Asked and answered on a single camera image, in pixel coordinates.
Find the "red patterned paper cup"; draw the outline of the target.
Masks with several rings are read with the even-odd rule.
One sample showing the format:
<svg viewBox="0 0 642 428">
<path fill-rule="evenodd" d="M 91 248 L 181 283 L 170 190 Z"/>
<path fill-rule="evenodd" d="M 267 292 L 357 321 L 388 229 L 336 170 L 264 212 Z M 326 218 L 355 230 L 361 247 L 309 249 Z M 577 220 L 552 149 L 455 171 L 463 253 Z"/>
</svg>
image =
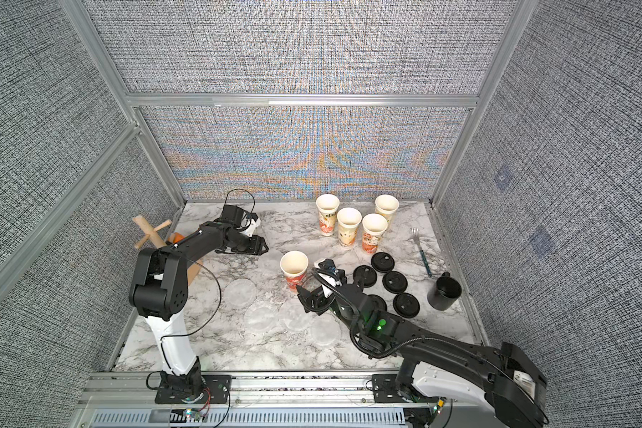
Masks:
<svg viewBox="0 0 642 428">
<path fill-rule="evenodd" d="M 287 287 L 295 292 L 298 285 L 302 285 L 309 267 L 308 256 L 302 251 L 289 251 L 279 262 Z"/>
</svg>

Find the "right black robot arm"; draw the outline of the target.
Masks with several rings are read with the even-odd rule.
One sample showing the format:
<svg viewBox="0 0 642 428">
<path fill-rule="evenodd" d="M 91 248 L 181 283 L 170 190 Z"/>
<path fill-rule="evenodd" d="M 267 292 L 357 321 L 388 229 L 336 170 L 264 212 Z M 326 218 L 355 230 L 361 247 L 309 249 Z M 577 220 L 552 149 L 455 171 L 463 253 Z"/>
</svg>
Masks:
<svg viewBox="0 0 642 428">
<path fill-rule="evenodd" d="M 403 401 L 468 401 L 508 427 L 549 424 L 547 378 L 515 344 L 474 345 L 425 330 L 377 306 L 331 259 L 312 267 L 296 291 L 306 312 L 344 323 L 367 357 L 402 359 L 394 390 Z"/>
</svg>

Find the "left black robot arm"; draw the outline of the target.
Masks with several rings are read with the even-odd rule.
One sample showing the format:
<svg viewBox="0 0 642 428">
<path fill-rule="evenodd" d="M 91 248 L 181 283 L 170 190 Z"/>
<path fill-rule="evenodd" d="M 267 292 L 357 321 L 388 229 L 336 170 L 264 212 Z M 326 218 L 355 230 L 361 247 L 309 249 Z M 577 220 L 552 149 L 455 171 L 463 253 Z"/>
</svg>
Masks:
<svg viewBox="0 0 642 428">
<path fill-rule="evenodd" d="M 183 376 L 198 360 L 185 327 L 189 269 L 212 251 L 253 256 L 266 253 L 269 248 L 265 239 L 254 233 L 258 226 L 260 219 L 255 214 L 240 226 L 208 221 L 176 244 L 140 251 L 129 302 L 153 331 L 164 373 Z"/>
</svg>

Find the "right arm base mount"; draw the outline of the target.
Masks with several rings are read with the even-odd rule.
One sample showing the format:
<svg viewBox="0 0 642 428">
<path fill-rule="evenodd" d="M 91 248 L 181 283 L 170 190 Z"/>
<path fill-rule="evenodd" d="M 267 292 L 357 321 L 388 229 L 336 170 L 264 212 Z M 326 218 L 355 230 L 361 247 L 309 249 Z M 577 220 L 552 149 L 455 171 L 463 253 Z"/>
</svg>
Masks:
<svg viewBox="0 0 642 428">
<path fill-rule="evenodd" d="M 441 397 L 426 398 L 414 388 L 398 383 L 395 374 L 373 374 L 368 385 L 374 402 L 379 404 L 427 403 L 442 406 L 446 401 Z"/>
</svg>

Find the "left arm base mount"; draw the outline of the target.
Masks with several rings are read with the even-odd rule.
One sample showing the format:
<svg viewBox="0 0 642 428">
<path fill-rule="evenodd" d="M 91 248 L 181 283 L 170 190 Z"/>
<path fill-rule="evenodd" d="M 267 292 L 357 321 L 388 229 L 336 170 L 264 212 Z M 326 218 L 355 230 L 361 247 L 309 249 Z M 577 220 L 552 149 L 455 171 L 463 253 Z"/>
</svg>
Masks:
<svg viewBox="0 0 642 428">
<path fill-rule="evenodd" d="M 232 385 L 232 376 L 228 374 L 208 374 L 201 381 L 191 376 L 173 376 L 160 373 L 160 384 L 154 403 L 169 405 L 227 404 L 228 393 Z"/>
</svg>

